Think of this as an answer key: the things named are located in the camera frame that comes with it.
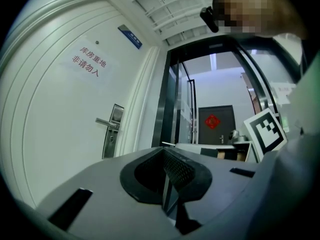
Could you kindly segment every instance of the ceiling panel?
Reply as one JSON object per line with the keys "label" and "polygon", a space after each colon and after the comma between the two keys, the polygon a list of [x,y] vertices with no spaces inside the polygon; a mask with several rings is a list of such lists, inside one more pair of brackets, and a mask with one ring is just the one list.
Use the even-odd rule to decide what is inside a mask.
{"label": "ceiling panel", "polygon": [[184,64],[190,76],[212,70],[211,60],[209,55],[187,60],[184,62]]}
{"label": "ceiling panel", "polygon": [[211,33],[199,17],[212,0],[131,0],[150,22],[150,28],[169,46],[207,38]]}
{"label": "ceiling panel", "polygon": [[240,62],[237,60],[237,58],[231,51],[216,54],[217,70],[240,68],[240,67],[241,67]]}

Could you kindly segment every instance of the red paper cut decoration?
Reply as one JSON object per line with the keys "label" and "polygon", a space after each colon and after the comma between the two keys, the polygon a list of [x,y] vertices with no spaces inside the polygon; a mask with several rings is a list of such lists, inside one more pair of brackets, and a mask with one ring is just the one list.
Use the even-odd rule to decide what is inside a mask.
{"label": "red paper cut decoration", "polygon": [[211,114],[204,122],[213,130],[221,121],[215,115]]}

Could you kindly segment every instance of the black slot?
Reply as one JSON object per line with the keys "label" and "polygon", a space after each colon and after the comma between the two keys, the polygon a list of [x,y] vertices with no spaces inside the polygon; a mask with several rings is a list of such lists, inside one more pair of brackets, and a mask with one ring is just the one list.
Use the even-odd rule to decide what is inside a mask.
{"label": "black slot", "polygon": [[217,158],[218,157],[218,149],[211,148],[201,148],[200,155]]}
{"label": "black slot", "polygon": [[249,177],[249,178],[252,178],[255,175],[254,171],[244,170],[244,169],[239,169],[239,168],[232,168],[230,170],[230,172],[232,172],[234,174],[239,174],[239,175],[242,175],[242,176],[246,176],[246,177]]}
{"label": "black slot", "polygon": [[58,228],[66,231],[75,220],[92,195],[92,191],[79,188],[60,208],[48,219]]}
{"label": "black slot", "polygon": [[212,182],[212,174],[203,164],[169,148],[158,148],[128,163],[120,182],[138,202],[162,205],[166,176],[183,202],[201,199]]}

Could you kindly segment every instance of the dark gray door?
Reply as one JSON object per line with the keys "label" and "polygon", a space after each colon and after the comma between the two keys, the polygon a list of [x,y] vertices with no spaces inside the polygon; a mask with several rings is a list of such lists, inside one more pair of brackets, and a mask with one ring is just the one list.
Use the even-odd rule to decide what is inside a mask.
{"label": "dark gray door", "polygon": [[234,109],[229,106],[199,108],[199,144],[226,145],[231,131],[236,129]]}

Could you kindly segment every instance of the white door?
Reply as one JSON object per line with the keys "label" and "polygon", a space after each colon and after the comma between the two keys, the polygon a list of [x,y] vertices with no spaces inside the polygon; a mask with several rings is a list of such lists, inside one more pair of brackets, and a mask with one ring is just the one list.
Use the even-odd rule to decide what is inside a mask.
{"label": "white door", "polygon": [[[118,30],[123,24],[142,42],[140,49]],[[98,54],[100,63],[89,55],[84,67],[74,61],[82,45],[88,49],[83,55]],[[108,121],[114,104],[126,113],[149,49],[106,0],[57,16],[23,43],[0,83],[2,168],[7,181],[16,181],[9,185],[17,198],[36,207],[101,161],[107,127],[95,119]]]}

